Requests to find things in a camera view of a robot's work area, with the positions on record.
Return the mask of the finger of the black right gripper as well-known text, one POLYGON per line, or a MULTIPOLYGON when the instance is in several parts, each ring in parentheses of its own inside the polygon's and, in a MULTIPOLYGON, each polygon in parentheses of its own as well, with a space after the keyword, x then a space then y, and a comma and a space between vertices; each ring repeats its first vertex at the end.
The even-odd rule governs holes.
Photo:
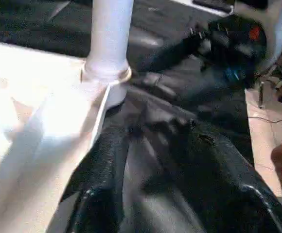
POLYGON ((204 39, 199 35, 189 35, 165 44, 162 39, 152 36, 136 38, 135 45, 150 51, 138 58, 134 73, 159 73, 172 68, 190 55, 196 54, 204 39))
POLYGON ((170 100, 178 99, 178 93, 176 90, 179 82, 165 74, 144 72, 141 74, 141 85, 170 100))

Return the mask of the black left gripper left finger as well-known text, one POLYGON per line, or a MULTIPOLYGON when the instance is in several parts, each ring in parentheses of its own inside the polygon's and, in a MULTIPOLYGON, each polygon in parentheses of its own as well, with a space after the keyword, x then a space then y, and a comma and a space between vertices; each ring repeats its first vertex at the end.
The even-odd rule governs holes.
POLYGON ((128 131, 105 128, 74 171, 63 199, 77 194, 67 233, 116 233, 123 220, 123 178, 128 131))

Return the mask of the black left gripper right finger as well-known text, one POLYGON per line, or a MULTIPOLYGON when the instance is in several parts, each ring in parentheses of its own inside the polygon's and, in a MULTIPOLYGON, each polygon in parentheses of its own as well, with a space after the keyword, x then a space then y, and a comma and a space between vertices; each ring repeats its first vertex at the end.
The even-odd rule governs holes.
POLYGON ((172 179, 208 233, 282 233, 282 205, 224 136, 173 123, 172 179))

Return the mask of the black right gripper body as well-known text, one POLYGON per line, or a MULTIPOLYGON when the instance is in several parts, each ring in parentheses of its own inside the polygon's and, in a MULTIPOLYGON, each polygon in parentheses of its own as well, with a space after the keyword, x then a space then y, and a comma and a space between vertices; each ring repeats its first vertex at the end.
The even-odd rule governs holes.
POLYGON ((252 88, 257 80, 256 67, 265 58, 267 39, 255 20, 229 15, 197 24, 190 35, 198 41, 196 53, 205 59, 205 67, 221 68, 230 82, 243 82, 252 88))

